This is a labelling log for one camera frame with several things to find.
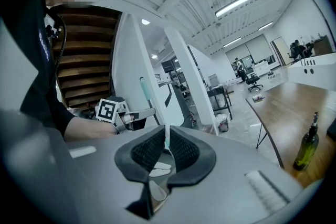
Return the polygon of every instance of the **glass bottle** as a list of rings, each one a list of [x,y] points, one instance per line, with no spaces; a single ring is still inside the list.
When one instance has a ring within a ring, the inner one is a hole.
[[[298,156],[293,164],[293,167],[296,170],[303,170],[307,168],[319,144],[319,136],[317,134],[318,117],[319,113],[315,112],[314,120],[310,126],[309,132],[303,136]]]

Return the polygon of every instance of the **ceiling light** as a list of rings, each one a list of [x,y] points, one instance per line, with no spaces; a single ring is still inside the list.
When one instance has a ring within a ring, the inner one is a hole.
[[[249,0],[235,0],[232,3],[226,5],[225,7],[221,8],[220,10],[216,11],[216,16],[219,17],[223,15],[224,13],[228,12],[229,10],[239,6],[240,4],[249,1]]]
[[[241,39],[242,39],[242,37],[238,37],[238,38],[235,39],[234,41],[231,41],[230,43],[224,45],[223,48],[225,48],[226,46],[229,46],[229,45],[231,45],[232,43],[234,43],[234,42],[236,42],[236,41],[238,41],[238,40],[241,40]]]
[[[272,23],[273,23],[273,22],[270,22],[269,24],[260,27],[260,28],[258,29],[258,31],[263,30],[263,29],[266,28],[267,26],[270,26]]]
[[[144,25],[148,25],[148,24],[150,24],[151,22],[149,22],[149,21],[147,21],[147,20],[145,20],[145,19],[142,19],[142,24],[144,24]]]

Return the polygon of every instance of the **hand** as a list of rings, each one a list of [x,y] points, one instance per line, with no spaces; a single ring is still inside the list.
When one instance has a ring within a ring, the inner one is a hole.
[[[65,141],[106,138],[117,134],[117,129],[109,122],[73,118],[64,133]]]

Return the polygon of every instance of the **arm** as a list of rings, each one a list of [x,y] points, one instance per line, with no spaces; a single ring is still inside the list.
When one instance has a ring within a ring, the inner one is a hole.
[[[81,119],[70,113],[57,100],[56,87],[50,89],[47,100],[54,124],[66,141],[105,138],[117,134],[117,129],[111,123]]]
[[[64,140],[106,138],[115,134],[117,134],[117,130],[111,123],[74,117],[65,130]]]

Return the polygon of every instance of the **wooden table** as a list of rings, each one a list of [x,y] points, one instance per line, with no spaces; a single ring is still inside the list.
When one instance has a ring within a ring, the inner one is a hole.
[[[332,162],[336,142],[326,135],[336,118],[336,92],[285,82],[262,93],[265,99],[246,101],[257,114],[277,154],[280,166],[295,177],[303,187],[323,178]],[[304,171],[293,168],[302,137],[308,132],[315,111],[319,112],[319,145]]]

